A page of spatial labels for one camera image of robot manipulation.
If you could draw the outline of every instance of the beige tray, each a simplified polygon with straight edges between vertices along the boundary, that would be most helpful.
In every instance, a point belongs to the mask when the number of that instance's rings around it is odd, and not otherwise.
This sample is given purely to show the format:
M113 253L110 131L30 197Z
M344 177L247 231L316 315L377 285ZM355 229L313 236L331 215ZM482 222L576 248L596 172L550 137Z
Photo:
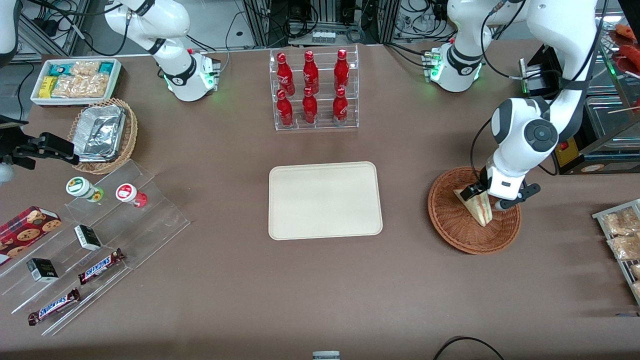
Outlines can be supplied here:
M297 165L271 170L272 239L366 236L380 231L378 176L372 163Z

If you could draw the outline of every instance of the table surface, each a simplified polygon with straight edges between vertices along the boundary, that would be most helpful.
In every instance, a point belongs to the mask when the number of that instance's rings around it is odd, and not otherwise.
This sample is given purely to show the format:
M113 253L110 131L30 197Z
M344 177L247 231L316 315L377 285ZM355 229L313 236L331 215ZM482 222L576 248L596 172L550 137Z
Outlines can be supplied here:
M538 47L498 41L488 56L516 74ZM268 51L232 53L220 90L193 103L167 91L151 57L120 58L118 94L140 127L133 158L193 223L53 337L0 304L0 357L299 360L335 349L345 360L429 359L469 335L507 359L637 358L640 319L614 316L637 308L591 218L637 198L637 175L536 168L527 180L542 192L522 206L516 241L490 256L461 253L428 220L427 192L442 172L468 165L474 134L520 84L487 68L451 94L383 46L359 50L360 128L338 133L276 133ZM34 106L26 131L66 136L77 112ZM485 131L477 162L495 148ZM382 232L272 240L269 171L346 161L376 165ZM0 188L0 222L30 205L59 208L76 175L55 160L18 168ZM493 359L458 343L441 359L479 357Z

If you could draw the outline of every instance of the round wicker basket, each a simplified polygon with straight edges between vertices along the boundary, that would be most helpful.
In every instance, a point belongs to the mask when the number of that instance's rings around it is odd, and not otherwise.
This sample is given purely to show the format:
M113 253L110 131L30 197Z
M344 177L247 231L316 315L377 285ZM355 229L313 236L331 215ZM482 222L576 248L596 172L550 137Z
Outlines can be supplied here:
M127 111L127 118L125 119L125 127L122 131L122 139L120 141L120 151L116 160L110 163L79 163L75 165L74 168L76 170L80 170L82 172L89 172L94 175L104 175L108 174L117 168L121 167L133 153L133 148L136 146L136 136L138 135L138 120L136 119L136 114L131 111L129 105L126 102L120 99L109 99L101 102L96 102L95 104L91 104L89 107L98 107L98 106L108 106L108 105L118 105ZM78 124L78 120L80 119L79 113L76 116L76 120L71 125L71 131L67 136L67 140L71 141L76 133L76 126Z
M515 240L520 230L520 206L507 211L493 210L493 220L480 226L453 193L476 181L471 167L453 168L431 185L427 207L438 233L453 247L469 254L492 254L504 250ZM489 196L491 204L497 198Z

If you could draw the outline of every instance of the black box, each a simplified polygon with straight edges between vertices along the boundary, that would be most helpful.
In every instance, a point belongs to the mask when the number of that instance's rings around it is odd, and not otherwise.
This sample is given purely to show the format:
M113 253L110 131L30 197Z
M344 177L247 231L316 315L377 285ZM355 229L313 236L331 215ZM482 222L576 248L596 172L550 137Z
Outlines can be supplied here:
M78 241L80 241L80 246L83 248L91 251L98 251L102 247L98 236L91 227L80 224L74 228L74 231L76 232Z
M58 280L58 274L53 268L51 260L33 258L27 261L27 267L35 281L54 282Z

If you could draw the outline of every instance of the red bottle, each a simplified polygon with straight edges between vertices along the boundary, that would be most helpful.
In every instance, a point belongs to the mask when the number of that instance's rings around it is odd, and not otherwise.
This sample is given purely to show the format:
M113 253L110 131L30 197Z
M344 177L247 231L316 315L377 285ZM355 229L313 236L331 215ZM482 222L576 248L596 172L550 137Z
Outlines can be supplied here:
M305 86L310 87L313 94L317 94L320 91L320 78L318 65L314 61L314 52L311 50L305 51L305 67L302 69L302 74L305 77Z
M302 100L302 107L305 109L305 121L307 124L315 124L318 116L318 101L309 86L305 88L305 98Z
M344 88L339 88L335 95L333 100L333 123L336 126L343 126L347 122L347 106L349 103L344 97Z
M336 91L340 86L347 88L349 85L349 64L347 63L347 51L345 49L338 50L338 61L333 68L334 82Z
M278 108L280 122L284 127L292 127L293 108L291 107L291 102L287 99L287 93L285 93L285 91L282 89L278 89L278 92L276 94L278 96L276 107Z
M287 64L287 56L284 53L278 53L278 82L280 88L287 92L287 96L293 96L296 93L296 87L293 85L293 71Z

